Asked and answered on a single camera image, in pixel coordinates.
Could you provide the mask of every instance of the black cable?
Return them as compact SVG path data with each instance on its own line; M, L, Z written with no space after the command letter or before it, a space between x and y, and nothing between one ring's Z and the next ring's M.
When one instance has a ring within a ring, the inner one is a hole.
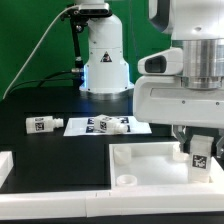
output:
M64 75L64 74L71 74L71 73L72 73L71 70L69 70L69 71L55 72L55 73L53 73L53 74L47 76L46 78L44 78L44 80L41 81L41 82L37 85L37 87L41 87L41 86L46 82L46 80L48 80L48 79L51 79L51 78L54 78L54 77L57 77L57 76L60 76L60 75Z
M9 90L8 94L6 95L6 97L9 94L11 94L17 87L22 86L22 85L26 85L26 84L30 84L30 83L34 83L34 82L42 82L42 81L43 82L55 82L55 81L65 81L65 80L73 80L74 81L74 80L76 80L76 78L73 77L73 78L63 78L63 79L40 79L40 80L30 80L30 81L26 81L26 82L21 82L21 83L15 85L15 86L13 86Z

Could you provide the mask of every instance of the white cylinder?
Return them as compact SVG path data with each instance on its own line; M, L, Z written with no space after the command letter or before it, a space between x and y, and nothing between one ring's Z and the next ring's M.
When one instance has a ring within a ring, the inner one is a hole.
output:
M132 160L131 147L117 146L114 148L114 162L118 165L129 164Z
M121 175L117 178L117 186L118 187L133 187L138 184L138 180L133 175Z

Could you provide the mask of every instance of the white container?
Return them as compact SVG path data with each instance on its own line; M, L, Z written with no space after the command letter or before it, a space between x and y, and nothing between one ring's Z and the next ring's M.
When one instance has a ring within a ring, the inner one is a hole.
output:
M124 134L128 131L128 126L121 124L118 118L99 115L94 118L94 129L110 134Z
M63 119L53 119L52 116L32 117L26 119L27 134L53 132L54 128L60 128L63 126Z

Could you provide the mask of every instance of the green wall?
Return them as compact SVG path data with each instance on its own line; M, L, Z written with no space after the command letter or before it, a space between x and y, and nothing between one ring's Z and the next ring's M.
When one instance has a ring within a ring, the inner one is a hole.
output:
M73 2L73 0L0 0L0 99L48 25L66 5ZM123 23L124 57L130 64L131 81L135 82L140 77L137 71L138 59L167 49L170 37L160 34L149 23L148 0L107 2ZM79 38L86 62L87 31L80 34ZM73 61L69 21L59 20L17 83L41 79L51 73L70 69L73 67ZM53 85L70 84L71 82L67 81Z

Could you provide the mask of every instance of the black table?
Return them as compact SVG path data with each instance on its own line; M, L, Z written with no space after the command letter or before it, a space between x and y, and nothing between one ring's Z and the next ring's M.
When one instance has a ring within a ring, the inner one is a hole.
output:
M151 125L152 134L63 137L65 128L27 135L27 117L132 116L132 97L84 99L73 87L26 88L0 103L0 151L13 151L14 168L0 194L110 189L108 145L173 141L171 127ZM223 223L224 213L115 216L2 223Z

